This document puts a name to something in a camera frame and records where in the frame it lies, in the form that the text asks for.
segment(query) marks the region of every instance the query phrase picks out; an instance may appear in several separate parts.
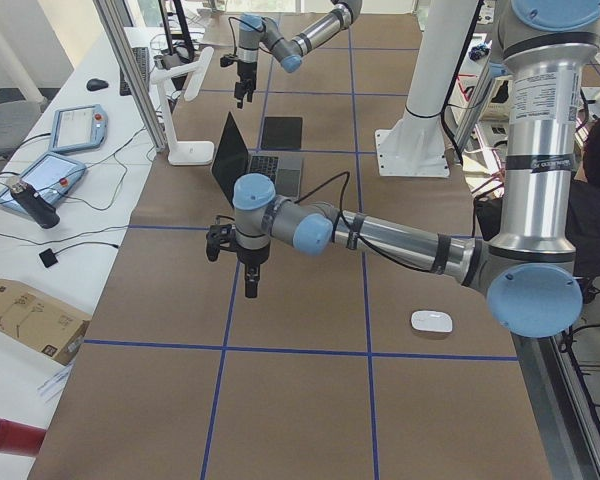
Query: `brown table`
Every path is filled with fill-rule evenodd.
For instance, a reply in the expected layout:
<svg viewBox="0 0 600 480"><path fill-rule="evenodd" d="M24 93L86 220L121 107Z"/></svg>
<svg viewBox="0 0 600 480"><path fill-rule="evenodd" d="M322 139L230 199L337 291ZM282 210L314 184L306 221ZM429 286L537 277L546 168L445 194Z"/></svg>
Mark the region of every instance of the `brown table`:
<svg viewBox="0 0 600 480"><path fill-rule="evenodd" d="M313 18L282 16L281 30ZM349 170L345 208L469 235L460 168L377 173L374 131L402 115L420 40L415 17L373 15L294 75L262 54L243 110L235 70L216 59L176 109L179 138L217 144L231 110L256 148L264 115L302 116L303 191ZM231 210L208 167L156 158L30 479L551 478L511 337L479 294L340 247L308 258L274 242L247 300L235 257L205 257L218 213ZM448 312L454 331L416 334L418 309Z"/></svg>

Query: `laptop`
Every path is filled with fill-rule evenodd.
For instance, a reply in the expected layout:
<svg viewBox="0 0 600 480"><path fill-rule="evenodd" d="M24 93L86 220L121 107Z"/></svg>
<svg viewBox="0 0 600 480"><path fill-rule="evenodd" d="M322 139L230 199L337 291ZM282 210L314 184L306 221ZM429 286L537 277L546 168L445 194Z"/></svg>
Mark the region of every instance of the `laptop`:
<svg viewBox="0 0 600 480"><path fill-rule="evenodd" d="M293 153L284 153L281 156L266 152L259 155L249 154L238 125L229 112L211 166L211 174L231 205L233 186L247 173L261 173L269 177L276 187L276 193L295 200L300 196L303 163L302 157Z"/></svg>

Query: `tablet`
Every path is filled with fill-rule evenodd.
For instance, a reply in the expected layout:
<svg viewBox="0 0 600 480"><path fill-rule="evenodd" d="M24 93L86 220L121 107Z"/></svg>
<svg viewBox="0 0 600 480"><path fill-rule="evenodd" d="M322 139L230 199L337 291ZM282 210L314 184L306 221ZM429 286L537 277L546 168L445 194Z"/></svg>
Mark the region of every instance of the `tablet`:
<svg viewBox="0 0 600 480"><path fill-rule="evenodd" d="M71 153L98 148L107 131L107 115L101 105L57 110L51 127L49 150Z"/></svg>
<svg viewBox="0 0 600 480"><path fill-rule="evenodd" d="M58 203L78 183L87 167L84 163L58 153L47 152L20 174L40 196L51 205ZM0 192L0 205L28 215L4 188Z"/></svg>

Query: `gray chair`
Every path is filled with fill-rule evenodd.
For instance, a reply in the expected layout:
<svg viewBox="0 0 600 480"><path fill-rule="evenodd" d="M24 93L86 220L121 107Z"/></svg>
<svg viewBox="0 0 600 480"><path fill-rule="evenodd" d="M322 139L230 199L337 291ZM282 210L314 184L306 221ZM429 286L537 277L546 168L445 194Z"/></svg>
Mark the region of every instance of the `gray chair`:
<svg viewBox="0 0 600 480"><path fill-rule="evenodd" d="M36 102L0 103L0 157L8 158L18 149L40 115Z"/></svg>

